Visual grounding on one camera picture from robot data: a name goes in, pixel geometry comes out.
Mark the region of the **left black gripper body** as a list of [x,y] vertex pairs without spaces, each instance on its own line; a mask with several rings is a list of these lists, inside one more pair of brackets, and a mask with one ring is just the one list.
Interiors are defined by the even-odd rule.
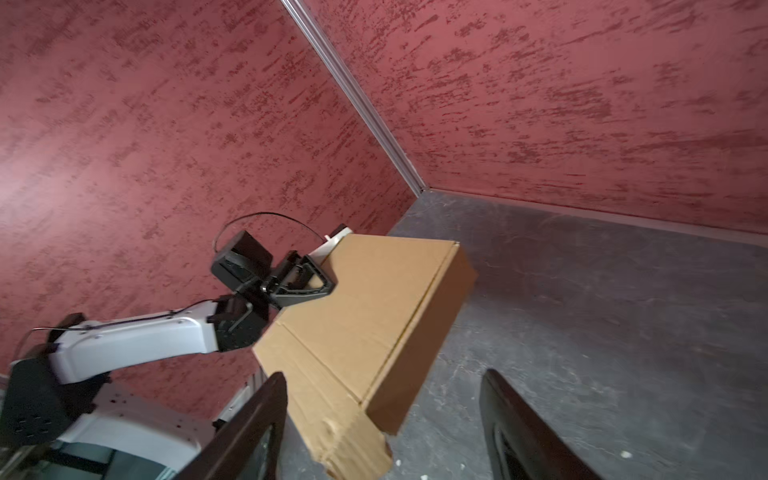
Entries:
[[236,267],[236,294],[254,312],[281,310],[287,305],[284,292],[287,278],[288,267],[284,264],[264,268],[261,264],[245,263]]

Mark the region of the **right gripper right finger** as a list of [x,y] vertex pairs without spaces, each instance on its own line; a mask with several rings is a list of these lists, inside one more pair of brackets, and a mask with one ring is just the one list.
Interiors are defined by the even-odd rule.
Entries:
[[597,479],[495,369],[482,377],[479,406],[495,479]]

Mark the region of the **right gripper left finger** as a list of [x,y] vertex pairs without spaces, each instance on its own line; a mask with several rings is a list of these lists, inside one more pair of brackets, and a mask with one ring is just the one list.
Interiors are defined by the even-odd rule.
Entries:
[[287,418],[287,382],[272,374],[177,479],[275,479]]

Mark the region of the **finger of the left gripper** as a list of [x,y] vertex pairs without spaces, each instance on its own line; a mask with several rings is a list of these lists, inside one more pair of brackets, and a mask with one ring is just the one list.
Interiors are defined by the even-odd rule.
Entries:
[[335,287],[335,281],[310,256],[289,251],[271,271],[268,298],[282,309],[326,297]]

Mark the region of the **brown cardboard box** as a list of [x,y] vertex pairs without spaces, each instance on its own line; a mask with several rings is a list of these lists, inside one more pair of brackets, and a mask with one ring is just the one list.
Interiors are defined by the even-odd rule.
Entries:
[[477,275],[456,241],[363,234],[322,267],[333,292],[282,310],[253,352],[284,375],[312,459],[335,479],[378,479]]

